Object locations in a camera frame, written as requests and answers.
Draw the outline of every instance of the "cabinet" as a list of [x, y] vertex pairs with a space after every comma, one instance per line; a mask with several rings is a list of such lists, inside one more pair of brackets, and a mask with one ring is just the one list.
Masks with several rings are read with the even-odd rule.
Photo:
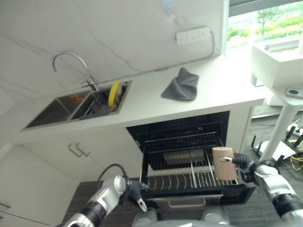
[[78, 182], [95, 181], [96, 178], [90, 178], [87, 173], [100, 173], [103, 169], [90, 156], [87, 157], [79, 151], [80, 149], [88, 154], [81, 144], [73, 142], [67, 136], [50, 137], [24, 144], [24, 147]]
[[[0, 160], [0, 212], [48, 225], [59, 224], [77, 188], [77, 183], [22, 146], [14, 146]], [[3, 223], [12, 220], [5, 216]]]
[[[96, 131], [87, 134], [71, 136], [78, 141], [90, 157], [106, 168], [112, 163], [122, 165], [129, 177], [139, 177], [142, 167], [142, 152], [128, 133], [126, 128]], [[101, 172], [87, 173], [92, 179], [97, 179]], [[105, 174], [105, 178], [120, 175], [121, 170], [113, 167]]]
[[34, 221], [18, 218], [10, 214], [0, 212], [0, 227], [47, 227], [48, 225], [40, 224]]

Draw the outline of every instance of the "gray cloth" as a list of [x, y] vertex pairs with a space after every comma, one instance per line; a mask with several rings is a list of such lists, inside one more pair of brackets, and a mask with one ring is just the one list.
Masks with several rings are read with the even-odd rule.
[[163, 98], [178, 100], [193, 100], [197, 96], [197, 84], [199, 76], [181, 68], [178, 77], [174, 78], [163, 91]]

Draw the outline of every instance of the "stainless steel sink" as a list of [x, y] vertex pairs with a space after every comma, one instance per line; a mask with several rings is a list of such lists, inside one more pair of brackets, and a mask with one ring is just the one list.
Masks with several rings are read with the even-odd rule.
[[56, 98], [23, 130], [117, 114], [130, 84], [131, 81], [123, 83], [113, 108], [107, 104], [111, 86], [100, 88], [99, 91], [84, 91]]

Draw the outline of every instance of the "wire rack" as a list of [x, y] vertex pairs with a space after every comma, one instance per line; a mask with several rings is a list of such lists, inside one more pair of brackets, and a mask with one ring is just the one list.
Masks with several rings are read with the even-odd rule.
[[146, 181], [150, 191], [199, 189], [238, 184], [214, 175], [212, 147], [221, 146], [216, 132], [181, 136], [145, 143], [148, 156]]
[[91, 104], [89, 105], [83, 116], [98, 113], [110, 113], [112, 109], [107, 104], [108, 95], [109, 90], [104, 91], [102, 93], [94, 94], [94, 99], [92, 100]]

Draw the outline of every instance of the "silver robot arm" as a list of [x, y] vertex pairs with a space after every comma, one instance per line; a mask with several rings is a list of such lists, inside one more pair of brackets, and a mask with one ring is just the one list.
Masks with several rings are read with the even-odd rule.
[[121, 195], [129, 191], [143, 211], [147, 211], [140, 191], [147, 188], [143, 183], [126, 181], [122, 176], [105, 180], [99, 189], [88, 201], [81, 212], [74, 214], [62, 227], [98, 227], [119, 203]]
[[254, 182], [260, 186], [287, 226], [303, 226], [303, 202], [277, 168], [269, 166], [266, 162], [257, 164], [244, 154], [235, 154], [234, 158], [221, 157], [220, 161], [238, 165], [245, 182]]
[[289, 182], [272, 166], [260, 165], [255, 171], [256, 183], [263, 188], [277, 214], [288, 226], [303, 226], [303, 202]]

